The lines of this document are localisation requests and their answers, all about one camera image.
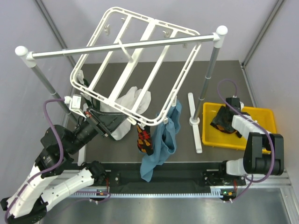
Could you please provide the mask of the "argyle sock red yellow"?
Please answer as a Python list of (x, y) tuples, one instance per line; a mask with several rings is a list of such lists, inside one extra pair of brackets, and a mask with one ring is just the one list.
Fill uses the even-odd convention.
[(137, 133), (137, 147), (139, 151), (147, 155), (152, 155), (154, 153), (154, 150), (152, 145), (150, 127), (145, 126), (144, 128), (141, 128), (139, 125), (137, 125)]

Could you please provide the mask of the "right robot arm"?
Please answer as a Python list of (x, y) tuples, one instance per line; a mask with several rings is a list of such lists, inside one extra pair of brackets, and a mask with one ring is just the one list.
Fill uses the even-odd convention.
[(225, 99), (211, 126), (226, 134), (236, 134), (246, 140), (244, 155), (238, 160), (229, 160), (222, 163), (218, 179), (228, 185), (235, 176), (264, 175), (262, 182), (271, 175), (282, 175), (284, 171), (284, 138), (260, 126), (252, 117), (242, 111), (239, 98)]

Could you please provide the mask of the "white square clip hanger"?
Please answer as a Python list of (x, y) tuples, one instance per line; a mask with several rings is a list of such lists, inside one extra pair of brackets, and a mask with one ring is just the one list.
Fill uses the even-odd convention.
[[(116, 39), (113, 45), (108, 46), (98, 46), (96, 47), (94, 44), (96, 43), (99, 35), (101, 34), (106, 22), (108, 21), (109, 17), (113, 13), (122, 14), (125, 16), (123, 25), (116, 36)], [(141, 39), (139, 42), (133, 43), (122, 43), (121, 38), (125, 33), (127, 27), (129, 26), (132, 19), (137, 19), (147, 23), (145, 31), (143, 32)], [(180, 90), (181, 85), (183, 84), (185, 77), (187, 76), (195, 57), (197, 56), (201, 43), (204, 41), (211, 41), (217, 38), (216, 34), (212, 34), (209, 37), (201, 36), (199, 32), (188, 29), (179, 25), (171, 24), (168, 22), (160, 21), (157, 19), (153, 19), (151, 17), (135, 13), (129, 10), (126, 10), (121, 7), (112, 7), (108, 9), (102, 19), (100, 20), (98, 26), (96, 27), (90, 41), (87, 44), (87, 47), (83, 50), (79, 51), (80, 58), (76, 63), (71, 75), (70, 75), (70, 83), (71, 85), (81, 91), (82, 93), (94, 98), (104, 104), (116, 109), (117, 111), (126, 114), (129, 119), (138, 121), (141, 125), (145, 126), (157, 126), (160, 123), (166, 120), (167, 113), (169, 109), (172, 107), (172, 103), (175, 102), (177, 99), (178, 91)], [(143, 99), (145, 93), (150, 88), (152, 81), (154, 80), (160, 66), (162, 65), (165, 56), (170, 48), (171, 45), (178, 45), (178, 44), (185, 44), (189, 42), (196, 43), (196, 46), (191, 50), (183, 69), (181, 70), (173, 88), (168, 95), (166, 102), (164, 103), (160, 113), (154, 119), (146, 118), (136, 112), (141, 100)], [(130, 110), (120, 104), (116, 103), (116, 100), (124, 88), (125, 84), (127, 83), (128, 79), (132, 75), (135, 67), (137, 66), (141, 54), (145, 48), (149, 47), (158, 47), (162, 46), (163, 50), (160, 54), (157, 62), (155, 63), (154, 68), (152, 69), (149, 77), (147, 78), (142, 91), (135, 102), (135, 105)], [(110, 59), (113, 53), (117, 50), (121, 50), (125, 56), (128, 58), (128, 63), (124, 68), (119, 80), (117, 81), (115, 87), (113, 88), (109, 97), (104, 97), (99, 93), (94, 91), (94, 87), (100, 80), (103, 72), (106, 69), (106, 66), (110, 62)], [(95, 74), (93, 80), (91, 81), (88, 87), (85, 87), (82, 83), (78, 81), (79, 71), (81, 70), (84, 62), (86, 61), (87, 57), (91, 53), (104, 51), (107, 53), (107, 56), (104, 58), (102, 65), (100, 66), (98, 72)]]

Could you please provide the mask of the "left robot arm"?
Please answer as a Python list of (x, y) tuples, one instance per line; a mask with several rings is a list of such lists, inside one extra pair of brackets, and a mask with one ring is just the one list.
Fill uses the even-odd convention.
[(68, 180), (49, 188), (73, 163), (76, 154), (97, 135), (108, 136), (126, 119), (120, 112), (101, 112), (89, 107), (86, 118), (77, 120), (75, 130), (51, 124), (41, 138), (43, 149), (17, 192), (0, 202), (7, 224), (35, 224), (44, 218), (55, 205), (89, 186), (101, 185), (107, 173), (99, 161), (83, 163), (79, 172)]

